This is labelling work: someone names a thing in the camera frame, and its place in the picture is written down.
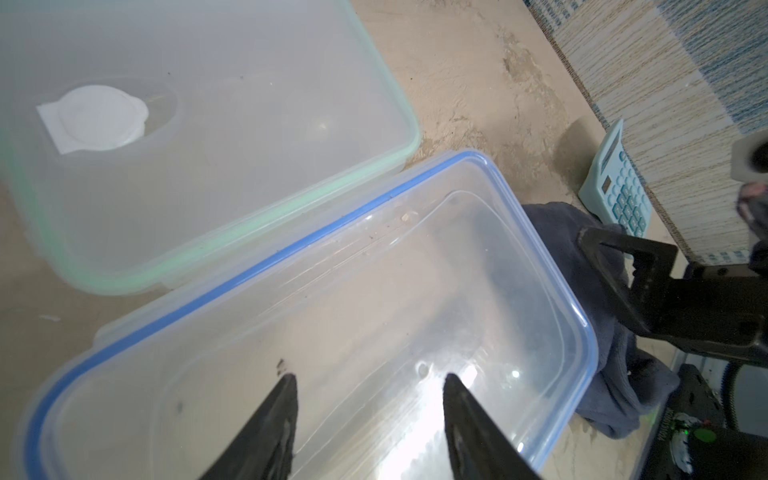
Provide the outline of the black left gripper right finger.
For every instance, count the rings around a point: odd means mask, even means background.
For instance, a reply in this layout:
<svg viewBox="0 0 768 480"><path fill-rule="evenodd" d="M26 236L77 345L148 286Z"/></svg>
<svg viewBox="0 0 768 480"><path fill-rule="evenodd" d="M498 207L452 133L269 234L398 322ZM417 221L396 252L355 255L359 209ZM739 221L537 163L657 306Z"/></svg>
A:
<svg viewBox="0 0 768 480"><path fill-rule="evenodd" d="M454 373L446 376L442 401L454 479L539 478Z"/></svg>

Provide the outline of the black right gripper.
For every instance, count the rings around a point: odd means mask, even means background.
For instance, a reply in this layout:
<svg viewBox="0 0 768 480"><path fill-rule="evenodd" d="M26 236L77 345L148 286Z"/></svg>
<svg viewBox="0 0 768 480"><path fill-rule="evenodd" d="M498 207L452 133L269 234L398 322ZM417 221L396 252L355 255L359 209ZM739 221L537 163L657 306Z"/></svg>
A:
<svg viewBox="0 0 768 480"><path fill-rule="evenodd" d="M675 245L598 227L581 229L577 245L634 334L686 353L767 366L765 276L745 264L691 264L673 278Z"/></svg>

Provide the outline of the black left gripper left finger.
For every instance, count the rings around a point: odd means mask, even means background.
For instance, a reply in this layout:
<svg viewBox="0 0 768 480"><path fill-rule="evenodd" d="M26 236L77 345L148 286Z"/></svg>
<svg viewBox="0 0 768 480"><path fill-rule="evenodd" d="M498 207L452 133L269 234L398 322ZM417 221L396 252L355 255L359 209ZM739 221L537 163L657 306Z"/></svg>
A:
<svg viewBox="0 0 768 480"><path fill-rule="evenodd" d="M297 419L297 379L286 373L201 479L288 479Z"/></svg>

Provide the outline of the grey cleaning cloth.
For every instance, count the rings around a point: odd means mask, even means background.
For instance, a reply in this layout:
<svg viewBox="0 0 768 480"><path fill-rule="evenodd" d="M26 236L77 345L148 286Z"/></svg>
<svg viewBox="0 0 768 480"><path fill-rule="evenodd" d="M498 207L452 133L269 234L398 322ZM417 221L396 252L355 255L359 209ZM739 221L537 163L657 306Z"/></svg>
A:
<svg viewBox="0 0 768 480"><path fill-rule="evenodd" d="M618 310L578 247L577 237L584 228L615 233L625 229L618 224L602 224L563 202L527 204L523 209L596 336L598 366L576 413L607 437L623 439L639 429L641 417L663 403L680 384L679 376L667 365L637 347L636 336L619 322Z"/></svg>

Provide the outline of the blue-rimmed clear lunch box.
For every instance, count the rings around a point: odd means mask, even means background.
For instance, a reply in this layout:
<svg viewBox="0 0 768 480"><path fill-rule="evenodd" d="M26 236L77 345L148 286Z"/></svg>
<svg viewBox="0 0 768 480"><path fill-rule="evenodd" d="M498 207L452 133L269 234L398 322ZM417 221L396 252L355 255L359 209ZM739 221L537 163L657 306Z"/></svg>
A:
<svg viewBox="0 0 768 480"><path fill-rule="evenodd" d="M296 479L447 479L455 374L533 468L595 334L494 163L435 157L103 327L28 406L17 479L196 479L293 374Z"/></svg>

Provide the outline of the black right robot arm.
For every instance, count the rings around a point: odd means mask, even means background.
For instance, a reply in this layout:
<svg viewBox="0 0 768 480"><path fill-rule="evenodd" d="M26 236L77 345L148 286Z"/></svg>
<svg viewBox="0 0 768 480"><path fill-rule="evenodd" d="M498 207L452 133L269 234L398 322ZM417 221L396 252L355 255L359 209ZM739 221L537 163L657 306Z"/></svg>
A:
<svg viewBox="0 0 768 480"><path fill-rule="evenodd" d="M766 242L754 246L745 264L693 263L681 279L671 276L673 245L600 228L582 229L577 244L630 331L728 363L719 413L702 412L703 384L682 390L656 439L669 452L650 465L674 467L669 478L766 478L767 439L738 429L733 400L740 369L767 366Z"/></svg>

